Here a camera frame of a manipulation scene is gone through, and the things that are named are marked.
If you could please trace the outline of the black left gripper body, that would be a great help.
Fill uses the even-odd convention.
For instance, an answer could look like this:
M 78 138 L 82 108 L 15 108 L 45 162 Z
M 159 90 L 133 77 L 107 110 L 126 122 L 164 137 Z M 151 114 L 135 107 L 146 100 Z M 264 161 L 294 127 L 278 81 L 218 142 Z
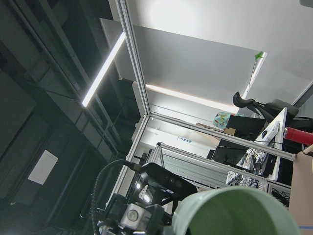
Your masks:
M 101 235 L 171 235 L 171 216 L 158 204 L 128 203 L 114 194 L 97 223 Z

